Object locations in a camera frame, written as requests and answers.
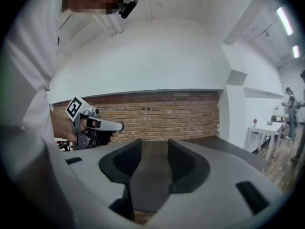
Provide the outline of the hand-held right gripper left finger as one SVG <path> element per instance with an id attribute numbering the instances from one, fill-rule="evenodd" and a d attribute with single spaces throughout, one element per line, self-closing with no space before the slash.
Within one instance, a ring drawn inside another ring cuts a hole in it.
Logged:
<path id="1" fill-rule="evenodd" d="M 140 229 L 132 208 L 130 179 L 142 156 L 140 139 L 62 153 L 75 183 L 78 229 Z"/>

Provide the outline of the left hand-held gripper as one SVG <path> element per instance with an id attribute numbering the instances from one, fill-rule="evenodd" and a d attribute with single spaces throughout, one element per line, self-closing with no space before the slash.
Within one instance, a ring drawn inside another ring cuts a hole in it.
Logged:
<path id="1" fill-rule="evenodd" d="M 99 109 L 78 97 L 74 97 L 69 102 L 65 112 L 72 121 L 72 128 L 76 135 L 76 143 L 74 145 L 76 150 L 105 146 L 110 143 L 111 131 L 122 131 L 124 129 L 123 123 L 101 120 Z M 82 119 L 89 120 L 91 124 L 95 123 L 95 126 L 82 129 Z"/>

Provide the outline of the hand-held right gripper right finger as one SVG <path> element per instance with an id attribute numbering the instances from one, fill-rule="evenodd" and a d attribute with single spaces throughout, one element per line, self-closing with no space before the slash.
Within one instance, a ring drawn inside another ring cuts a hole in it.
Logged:
<path id="1" fill-rule="evenodd" d="M 245 228 L 282 196 L 236 155 L 173 140 L 168 151 L 173 182 L 168 199 L 147 224 L 150 229 Z"/>

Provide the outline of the person's left hand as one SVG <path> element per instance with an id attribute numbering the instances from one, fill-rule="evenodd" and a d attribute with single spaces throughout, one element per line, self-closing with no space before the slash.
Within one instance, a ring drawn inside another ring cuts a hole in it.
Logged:
<path id="1" fill-rule="evenodd" d="M 80 131 L 84 132 L 85 129 L 87 129 L 87 128 L 88 128 L 87 119 L 81 119 L 80 120 Z M 74 144 L 76 143 L 76 134 L 72 127 L 72 121 L 69 119 L 65 119 L 63 138 L 67 139 L 68 141 L 70 141 Z"/>

